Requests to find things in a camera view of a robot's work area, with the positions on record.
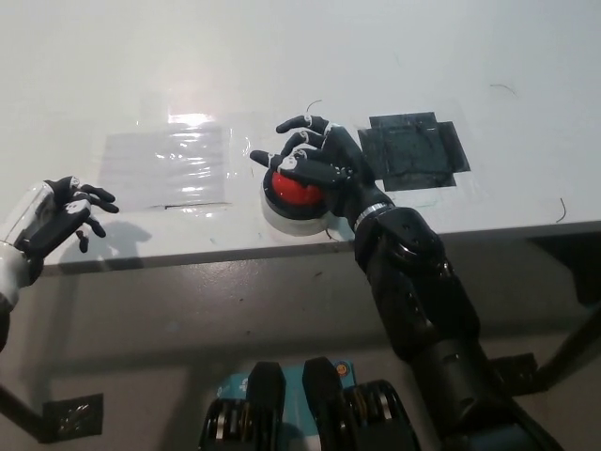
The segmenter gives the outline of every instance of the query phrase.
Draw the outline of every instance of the wire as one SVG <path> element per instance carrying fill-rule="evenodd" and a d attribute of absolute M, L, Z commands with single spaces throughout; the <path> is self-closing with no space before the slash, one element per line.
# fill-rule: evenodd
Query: wire
<path fill-rule="evenodd" d="M 555 221 L 555 224 L 560 223 L 561 221 L 563 221 L 563 219 L 565 218 L 565 215 L 567 214 L 567 209 L 565 208 L 565 204 L 563 203 L 563 199 L 560 197 L 560 200 L 562 201 L 562 207 L 563 207 L 563 215 L 560 219 L 558 219 L 557 221 Z"/>

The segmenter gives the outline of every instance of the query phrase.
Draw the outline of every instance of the black tape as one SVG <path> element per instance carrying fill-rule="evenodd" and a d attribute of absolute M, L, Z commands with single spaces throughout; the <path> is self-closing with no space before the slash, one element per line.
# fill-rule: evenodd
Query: black tape
<path fill-rule="evenodd" d="M 454 173 L 470 171 L 453 122 L 434 113 L 370 117 L 359 131 L 363 153 L 390 191 L 456 186 Z"/>
<path fill-rule="evenodd" d="M 53 424 L 58 442 L 102 434 L 104 398 L 102 394 L 46 402 L 44 421 Z"/>

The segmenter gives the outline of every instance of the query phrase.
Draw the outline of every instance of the metal ring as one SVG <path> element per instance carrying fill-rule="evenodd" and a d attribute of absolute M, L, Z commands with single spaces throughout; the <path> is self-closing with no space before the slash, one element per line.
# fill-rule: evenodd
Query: metal ring
<path fill-rule="evenodd" d="M 362 222 L 363 219 L 365 219 L 368 215 L 370 215 L 371 213 L 373 213 L 374 211 L 378 211 L 378 210 L 382 210 L 388 206 L 390 206 L 391 204 L 386 204 L 384 202 L 379 202 L 377 204 L 374 205 L 370 205 L 369 207 L 367 207 L 365 210 L 363 210 L 363 213 L 361 213 L 359 215 L 359 217 L 357 218 L 357 221 L 355 221 L 355 227 L 353 228 L 353 230 L 357 230 L 357 228 L 359 227 L 359 224 Z"/>

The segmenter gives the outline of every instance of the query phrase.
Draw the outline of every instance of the teal box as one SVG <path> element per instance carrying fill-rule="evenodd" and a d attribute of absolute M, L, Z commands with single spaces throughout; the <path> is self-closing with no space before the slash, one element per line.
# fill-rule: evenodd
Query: teal box
<path fill-rule="evenodd" d="M 355 385 L 352 363 L 348 360 L 331 360 L 340 375 L 344 388 Z M 280 449 L 319 450 L 317 426 L 309 411 L 307 398 L 302 388 L 303 365 L 282 368 L 285 377 L 285 403 Z M 223 381 L 217 397 L 245 399 L 249 373 L 234 374 Z"/>

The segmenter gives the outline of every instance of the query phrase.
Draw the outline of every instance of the gray floor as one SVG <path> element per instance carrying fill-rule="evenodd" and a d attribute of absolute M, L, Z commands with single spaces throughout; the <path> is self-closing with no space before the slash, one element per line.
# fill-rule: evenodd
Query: gray floor
<path fill-rule="evenodd" d="M 489 357 L 533 351 L 544 361 L 587 313 L 569 272 L 526 242 L 448 247 Z M 192 451 L 225 376 L 257 360 L 317 355 L 353 360 L 359 381 L 391 381 L 424 450 L 437 449 L 350 253 L 42 278 L 12 319 L 0 382 L 37 408 L 105 396 L 102 436 L 50 449 Z M 595 360 L 551 392 L 519 401 L 566 450 L 595 449 L 600 374 Z M 2 449 L 44 449 L 5 418 L 0 434 L 10 443 Z"/>

